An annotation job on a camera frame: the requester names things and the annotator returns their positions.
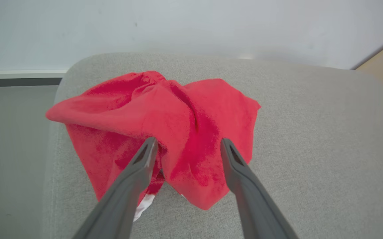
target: gray floor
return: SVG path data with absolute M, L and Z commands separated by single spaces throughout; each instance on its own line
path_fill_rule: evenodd
M 39 238 L 48 120 L 57 86 L 0 87 L 0 239 Z

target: red fabric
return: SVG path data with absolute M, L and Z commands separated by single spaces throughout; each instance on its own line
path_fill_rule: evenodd
M 181 86 L 147 71 L 116 77 L 62 101 L 47 118 L 66 124 L 98 200 L 144 140 L 154 136 L 159 142 L 156 164 L 140 201 L 156 194 L 166 180 L 189 202 L 208 210 L 228 192 L 221 139 L 231 139 L 249 163 L 260 107 L 221 79 Z

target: white fabric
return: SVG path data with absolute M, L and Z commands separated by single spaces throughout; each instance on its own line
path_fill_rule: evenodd
M 138 205 L 137 209 L 135 210 L 134 215 L 134 221 L 137 221 L 138 218 L 140 218 L 141 214 L 146 210 L 151 203 L 153 202 L 154 195 L 153 194 L 146 194 L 143 198 L 143 200 Z

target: gray fabric surface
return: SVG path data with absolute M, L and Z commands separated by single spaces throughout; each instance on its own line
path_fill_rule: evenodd
M 156 53 L 110 53 L 74 65 L 55 102 L 129 72 L 181 84 L 222 78 L 257 100 L 250 167 L 300 238 L 383 238 L 383 85 L 354 71 Z M 70 238 L 96 204 L 65 127 L 52 123 L 44 238 Z M 132 238 L 242 238 L 233 194 L 200 210 L 165 184 Z

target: gray cushion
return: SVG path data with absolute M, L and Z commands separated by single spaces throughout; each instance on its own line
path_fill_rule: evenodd
M 55 102 L 129 72 L 222 78 L 257 100 L 250 167 L 300 238 L 383 238 L 383 85 L 348 70 L 201 56 L 110 53 L 74 65 Z M 44 238 L 70 238 L 97 200 L 65 127 L 52 123 Z M 242 238 L 229 193 L 200 210 L 165 184 L 132 238 Z

